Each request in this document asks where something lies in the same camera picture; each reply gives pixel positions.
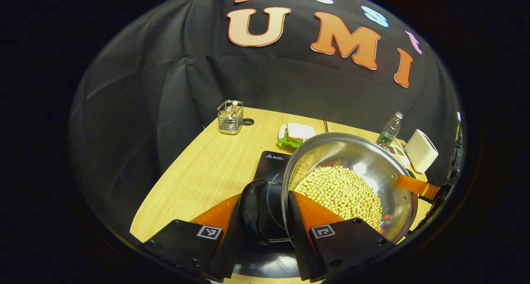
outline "utensil holder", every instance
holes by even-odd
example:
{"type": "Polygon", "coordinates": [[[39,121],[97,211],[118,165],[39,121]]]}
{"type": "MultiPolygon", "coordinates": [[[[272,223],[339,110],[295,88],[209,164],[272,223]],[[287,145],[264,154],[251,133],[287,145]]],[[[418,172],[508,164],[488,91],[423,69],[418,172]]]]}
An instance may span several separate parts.
{"type": "Polygon", "coordinates": [[[219,131],[224,134],[237,134],[243,126],[243,103],[237,102],[235,111],[232,111],[234,100],[226,100],[217,107],[217,121],[219,131]]]}

